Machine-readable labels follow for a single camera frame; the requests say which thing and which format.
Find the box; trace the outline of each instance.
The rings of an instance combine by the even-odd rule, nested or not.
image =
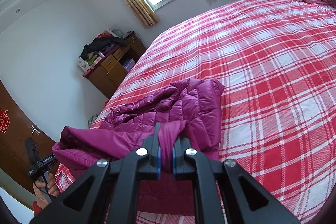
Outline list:
[[[125,68],[125,70],[127,70],[127,72],[130,72],[134,65],[135,61],[133,59],[130,59],[124,63],[123,67]]]
[[[78,58],[77,65],[80,66],[84,72],[87,72],[87,70],[90,68],[89,64],[81,57]]]

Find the wooden door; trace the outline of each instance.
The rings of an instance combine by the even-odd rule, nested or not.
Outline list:
[[[40,132],[33,134],[32,126]],[[25,140],[31,137],[38,145],[40,158],[51,154],[54,141],[45,135],[16,105],[0,81],[0,168],[22,187],[34,193],[28,177]],[[52,169],[55,174],[57,165]]]

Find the pile of clothes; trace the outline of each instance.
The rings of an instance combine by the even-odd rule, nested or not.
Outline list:
[[[85,60],[89,66],[91,66],[99,56],[103,58],[116,45],[126,47],[127,44],[128,42],[123,38],[102,33],[98,35],[97,38],[92,41],[92,43],[84,46],[80,57]]]

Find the door handle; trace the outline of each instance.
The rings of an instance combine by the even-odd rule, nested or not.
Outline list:
[[[31,133],[32,135],[34,134],[34,132],[35,132],[37,135],[40,135],[40,131],[39,131],[36,127],[31,126],[31,128],[32,128],[32,130],[33,130],[33,132]]]

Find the jacket sleeve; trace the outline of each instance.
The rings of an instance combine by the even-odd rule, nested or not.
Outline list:
[[[33,202],[33,210],[34,210],[34,215],[37,215],[39,212],[41,212],[43,209],[37,205],[37,202]]]

